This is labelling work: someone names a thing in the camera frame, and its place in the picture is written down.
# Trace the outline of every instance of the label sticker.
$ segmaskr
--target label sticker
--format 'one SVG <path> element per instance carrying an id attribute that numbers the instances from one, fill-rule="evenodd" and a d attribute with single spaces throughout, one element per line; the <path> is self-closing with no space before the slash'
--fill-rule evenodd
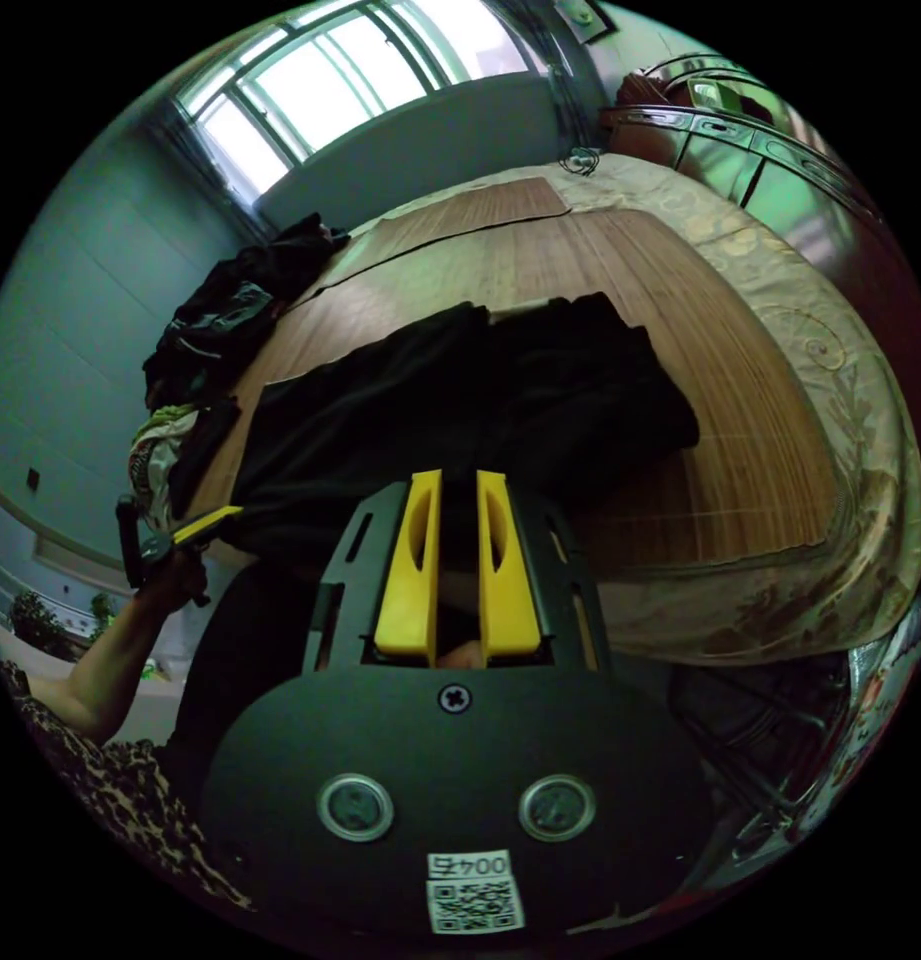
<path id="1" fill-rule="evenodd" d="M 429 854 L 427 906 L 434 933 L 502 933 L 526 926 L 509 850 Z"/>

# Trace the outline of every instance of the qr code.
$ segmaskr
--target qr code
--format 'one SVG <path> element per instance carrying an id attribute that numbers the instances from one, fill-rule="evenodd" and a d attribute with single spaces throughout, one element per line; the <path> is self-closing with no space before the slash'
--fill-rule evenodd
<path id="1" fill-rule="evenodd" d="M 493 933 L 523 926 L 513 877 L 427 883 L 435 933 Z"/>

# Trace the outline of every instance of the yellow plastic part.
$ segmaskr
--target yellow plastic part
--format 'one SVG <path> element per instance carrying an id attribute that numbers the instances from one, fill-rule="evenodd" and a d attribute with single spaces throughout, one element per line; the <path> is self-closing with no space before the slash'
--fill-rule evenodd
<path id="1" fill-rule="evenodd" d="M 536 653 L 540 625 L 502 473 L 477 472 L 477 513 L 483 662 Z"/>
<path id="2" fill-rule="evenodd" d="M 443 473 L 415 473 L 397 535 L 374 643 L 388 657 L 437 659 Z"/>
<path id="3" fill-rule="evenodd" d="M 238 513 L 242 512 L 243 507 L 221 507 L 219 510 L 214 510 L 212 513 L 204 514 L 198 520 L 194 520 L 192 523 L 188 523 L 185 527 L 181 527 L 173 535 L 173 542 L 178 546 L 186 543 L 187 540 L 197 536 L 198 533 L 203 533 L 207 527 L 212 527 L 221 520 L 225 520 L 227 517 L 235 517 Z"/>

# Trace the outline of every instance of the patterned cloth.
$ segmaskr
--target patterned cloth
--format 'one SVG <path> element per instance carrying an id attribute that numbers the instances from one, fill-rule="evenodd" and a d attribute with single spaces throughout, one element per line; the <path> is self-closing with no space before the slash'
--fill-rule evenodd
<path id="1" fill-rule="evenodd" d="M 254 910 L 211 864 L 203 833 L 174 796 L 149 740 L 99 747 L 33 698 L 26 674 L 15 663 L 0 667 L 28 733 L 103 830 L 190 899 L 226 915 Z"/>
<path id="2" fill-rule="evenodd" d="M 847 650 L 888 634 L 912 603 L 921 578 L 921 462 L 899 384 L 856 311 L 796 250 L 744 210 L 636 157 L 604 154 L 590 177 L 572 175 L 556 163 L 505 170 L 383 216 L 537 176 L 546 177 L 574 213 L 644 210 L 687 241 L 776 340 L 837 465 L 842 509 L 826 543 L 809 555 L 637 571 L 629 579 L 601 576 L 611 645 L 660 660 L 742 666 Z M 376 222 L 362 224 L 351 236 Z"/>
<path id="3" fill-rule="evenodd" d="M 167 481 L 199 416 L 199 409 L 191 405 L 163 407 L 134 438 L 127 462 L 130 487 L 154 530 L 165 533 L 173 524 Z"/>

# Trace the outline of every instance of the cable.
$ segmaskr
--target cable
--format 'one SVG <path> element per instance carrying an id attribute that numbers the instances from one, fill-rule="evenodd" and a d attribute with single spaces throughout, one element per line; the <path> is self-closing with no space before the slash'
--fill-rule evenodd
<path id="1" fill-rule="evenodd" d="M 566 160 L 557 161 L 567 173 L 589 177 L 600 166 L 600 154 L 589 147 L 574 147 Z"/>

